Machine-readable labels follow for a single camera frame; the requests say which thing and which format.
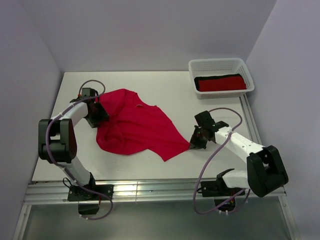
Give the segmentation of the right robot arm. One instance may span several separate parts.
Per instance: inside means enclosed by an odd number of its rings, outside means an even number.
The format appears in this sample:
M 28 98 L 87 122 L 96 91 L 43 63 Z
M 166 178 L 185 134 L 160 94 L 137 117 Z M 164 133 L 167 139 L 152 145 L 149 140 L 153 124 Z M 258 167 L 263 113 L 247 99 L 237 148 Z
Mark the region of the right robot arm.
M 201 181 L 200 193 L 203 197 L 233 195 L 245 189 L 262 198 L 289 182 L 280 152 L 273 145 L 257 144 L 228 126 L 218 130 L 195 126 L 190 146 L 205 149 L 207 142 L 227 148 L 245 163 L 246 169 L 229 168 L 217 174 L 216 180 Z

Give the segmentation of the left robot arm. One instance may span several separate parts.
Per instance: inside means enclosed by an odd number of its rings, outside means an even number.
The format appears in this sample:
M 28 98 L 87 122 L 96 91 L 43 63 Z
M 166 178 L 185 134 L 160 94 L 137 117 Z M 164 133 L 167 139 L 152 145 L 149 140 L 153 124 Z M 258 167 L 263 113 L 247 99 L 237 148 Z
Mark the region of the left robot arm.
M 38 155 L 60 168 L 70 182 L 77 186 L 86 200 L 96 197 L 98 188 L 93 174 L 85 169 L 77 157 L 74 127 L 85 119 L 91 128 L 109 120 L 101 103 L 96 101 L 72 102 L 57 116 L 38 123 Z

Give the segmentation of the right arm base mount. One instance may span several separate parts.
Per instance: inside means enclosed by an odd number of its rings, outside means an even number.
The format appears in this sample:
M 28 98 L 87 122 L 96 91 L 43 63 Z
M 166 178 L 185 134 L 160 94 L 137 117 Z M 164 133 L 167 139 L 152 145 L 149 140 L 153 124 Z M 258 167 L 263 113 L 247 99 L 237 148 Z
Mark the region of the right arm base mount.
M 223 176 L 234 170 L 233 168 L 227 169 L 216 176 L 216 180 L 202 180 L 200 182 L 200 187 L 197 189 L 197 193 L 201 194 L 202 197 L 226 197 L 233 196 L 234 194 L 240 192 L 242 189 L 239 187 L 229 188 L 223 182 Z M 236 199 L 233 198 L 229 202 L 225 203 L 221 207 L 218 208 L 219 211 L 222 212 L 233 212 L 236 210 L 237 202 Z

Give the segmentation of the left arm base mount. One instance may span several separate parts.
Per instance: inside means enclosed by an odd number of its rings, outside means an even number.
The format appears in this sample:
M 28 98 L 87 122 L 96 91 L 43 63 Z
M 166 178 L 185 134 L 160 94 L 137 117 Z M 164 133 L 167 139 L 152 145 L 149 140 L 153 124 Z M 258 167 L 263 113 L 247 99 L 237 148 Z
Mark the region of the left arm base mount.
M 114 186 L 112 184 L 98 184 L 94 189 L 96 192 L 113 197 Z M 70 186 L 67 196 L 68 202 L 78 202 L 78 213 L 81 215 L 96 215 L 100 210 L 101 201 L 108 199 L 97 193 L 90 193 L 79 186 Z

